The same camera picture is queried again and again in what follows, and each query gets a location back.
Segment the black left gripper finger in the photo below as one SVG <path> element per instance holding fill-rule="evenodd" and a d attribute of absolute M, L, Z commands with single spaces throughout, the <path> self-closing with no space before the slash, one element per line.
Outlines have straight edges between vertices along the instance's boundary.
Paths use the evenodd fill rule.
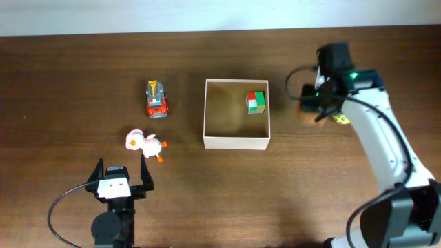
<path fill-rule="evenodd" d="M 95 169 L 90 174 L 90 177 L 88 178 L 88 182 L 91 183 L 93 181 L 101 180 L 103 178 L 104 173 L 104 163 L 103 159 L 100 158 L 96 164 Z"/>
<path fill-rule="evenodd" d="M 145 191 L 152 191 L 154 190 L 154 181 L 151 177 L 151 174 L 147 168 L 147 163 L 145 161 L 145 156 L 144 154 L 141 154 L 141 159 L 140 159 L 140 169 L 141 169 L 141 180 L 143 182 L 143 186 L 144 186 L 144 190 Z"/>

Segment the brown plush toy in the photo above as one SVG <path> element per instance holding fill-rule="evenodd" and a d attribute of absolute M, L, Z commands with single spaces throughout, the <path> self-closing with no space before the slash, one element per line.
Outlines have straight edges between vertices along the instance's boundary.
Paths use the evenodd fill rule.
<path fill-rule="evenodd" d="M 296 114 L 296 118 L 298 123 L 302 126 L 319 128 L 325 125 L 327 119 L 324 118 L 320 121 L 316 121 L 318 115 L 319 112 L 308 112 L 308 111 L 299 110 L 298 113 Z"/>

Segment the red grey toy fire truck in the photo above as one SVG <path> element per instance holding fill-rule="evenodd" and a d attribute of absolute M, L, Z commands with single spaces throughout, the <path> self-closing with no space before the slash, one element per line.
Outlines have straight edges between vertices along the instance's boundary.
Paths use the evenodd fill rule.
<path fill-rule="evenodd" d="M 146 86 L 147 114 L 150 119 L 165 118 L 169 114 L 167 94 L 159 81 L 148 81 Z"/>

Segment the colourful two-by-two puzzle cube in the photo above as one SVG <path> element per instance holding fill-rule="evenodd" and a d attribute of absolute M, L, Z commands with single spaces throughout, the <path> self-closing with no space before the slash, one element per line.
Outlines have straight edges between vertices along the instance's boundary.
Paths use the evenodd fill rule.
<path fill-rule="evenodd" d="M 248 114 L 262 114 L 266 108 L 264 92 L 248 92 L 246 95 L 246 106 Z"/>

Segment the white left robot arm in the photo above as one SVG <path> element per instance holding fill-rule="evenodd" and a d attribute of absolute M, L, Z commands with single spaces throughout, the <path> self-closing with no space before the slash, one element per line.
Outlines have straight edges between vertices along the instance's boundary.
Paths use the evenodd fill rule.
<path fill-rule="evenodd" d="M 92 222 L 91 234 L 95 247 L 134 246 L 134 202 L 146 198 L 146 192 L 154 190 L 154 181 L 144 155 L 140 159 L 140 175 L 142 183 L 130 185 L 127 167 L 104 168 L 103 159 L 99 159 L 85 187 L 99 202 L 107 205 L 107 211 Z"/>

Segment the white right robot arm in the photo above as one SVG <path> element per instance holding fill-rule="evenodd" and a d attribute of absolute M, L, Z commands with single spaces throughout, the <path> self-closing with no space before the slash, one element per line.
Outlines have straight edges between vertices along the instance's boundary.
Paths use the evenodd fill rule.
<path fill-rule="evenodd" d="M 421 163 L 402 131 L 380 75 L 355 67 L 347 43 L 317 50 L 314 85 L 302 89 L 301 107 L 317 121 L 343 114 L 372 166 L 379 196 L 357 208 L 345 234 L 325 247 L 423 247 L 440 243 L 440 183 Z"/>

